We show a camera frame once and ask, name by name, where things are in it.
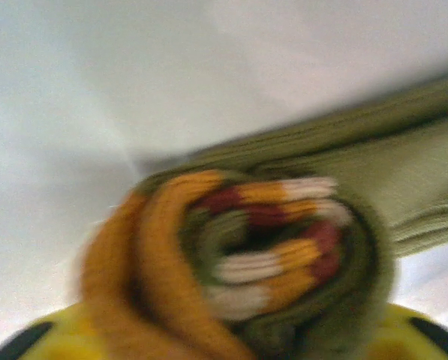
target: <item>orange stripe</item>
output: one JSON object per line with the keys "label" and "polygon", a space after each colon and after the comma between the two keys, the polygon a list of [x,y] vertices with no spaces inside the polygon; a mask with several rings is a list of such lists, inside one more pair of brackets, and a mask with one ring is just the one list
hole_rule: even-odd
{"label": "orange stripe", "polygon": [[305,215],[314,215],[318,209],[317,204],[312,200],[289,202],[279,207],[285,213],[288,222],[297,221]]}
{"label": "orange stripe", "polygon": [[237,185],[236,190],[242,198],[242,204],[282,203],[287,193],[278,181]]}
{"label": "orange stripe", "polygon": [[281,256],[279,264],[282,271],[287,272],[292,269],[311,265],[320,255],[317,246],[314,246],[313,248],[298,250],[295,253],[286,253]]}
{"label": "orange stripe", "polygon": [[295,251],[302,250],[304,248],[313,248],[313,247],[314,247],[314,240],[311,240],[309,238],[292,238],[283,241],[280,244],[277,244],[270,250],[274,254],[282,256],[287,253],[293,253]]}
{"label": "orange stripe", "polygon": [[308,268],[297,268],[277,277],[259,281],[257,285],[268,289],[270,300],[261,314],[286,308],[317,283]]}

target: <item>white stripe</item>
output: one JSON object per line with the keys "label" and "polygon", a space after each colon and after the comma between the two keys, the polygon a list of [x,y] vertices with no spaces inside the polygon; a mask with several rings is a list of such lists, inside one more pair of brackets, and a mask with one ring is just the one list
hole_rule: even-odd
{"label": "white stripe", "polygon": [[288,188],[284,186],[286,201],[296,201],[303,199],[323,199],[335,194],[333,187],[296,187]]}
{"label": "white stripe", "polygon": [[266,266],[262,268],[250,268],[238,271],[216,271],[214,276],[229,284],[243,284],[251,281],[258,281],[272,276],[277,276],[282,273],[280,265]]}
{"label": "white stripe", "polygon": [[330,199],[316,200],[315,202],[317,204],[316,214],[329,218],[340,227],[348,225],[352,221],[350,210],[341,203]]}
{"label": "white stripe", "polygon": [[217,318],[238,321],[258,315],[269,295],[262,286],[209,286],[206,299]]}
{"label": "white stripe", "polygon": [[289,187],[302,186],[324,186],[327,188],[334,188],[337,186],[337,181],[330,177],[308,177],[308,178],[291,178],[288,180],[281,180],[281,182]]}
{"label": "white stripe", "polygon": [[274,265],[278,261],[278,255],[268,251],[262,253],[243,253],[226,256],[218,265],[220,269],[234,270],[264,265]]}

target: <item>green knit fabric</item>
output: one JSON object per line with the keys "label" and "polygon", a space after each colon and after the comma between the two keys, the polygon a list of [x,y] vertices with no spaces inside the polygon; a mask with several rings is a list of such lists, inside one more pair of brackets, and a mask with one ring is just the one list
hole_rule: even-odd
{"label": "green knit fabric", "polygon": [[[336,199],[357,219],[345,233],[339,276],[285,310],[232,329],[260,359],[361,359],[389,296],[392,258],[448,242],[448,77],[203,151],[139,186],[148,194],[178,174],[206,169],[231,170],[243,181],[337,179]],[[206,269],[227,242],[245,236],[245,223],[240,211],[187,215],[181,237],[192,240],[182,246],[202,282],[212,281]]]}
{"label": "green knit fabric", "polygon": [[383,216],[398,256],[448,242],[448,77],[203,151],[146,187],[212,168],[335,177]]}

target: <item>ribbed knit fabric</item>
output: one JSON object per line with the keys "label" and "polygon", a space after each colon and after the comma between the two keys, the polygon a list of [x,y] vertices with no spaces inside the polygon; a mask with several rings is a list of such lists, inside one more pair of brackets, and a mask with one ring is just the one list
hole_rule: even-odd
{"label": "ribbed knit fabric", "polygon": [[82,295],[116,359],[360,359],[392,255],[442,242],[448,77],[146,179]]}

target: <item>rolled scarf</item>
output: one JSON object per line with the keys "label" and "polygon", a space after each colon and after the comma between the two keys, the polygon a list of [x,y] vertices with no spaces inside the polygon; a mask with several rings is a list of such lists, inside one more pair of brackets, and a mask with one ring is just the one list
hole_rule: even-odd
{"label": "rolled scarf", "polygon": [[448,242],[448,77],[204,151],[83,261],[115,359],[362,359],[393,257]]}

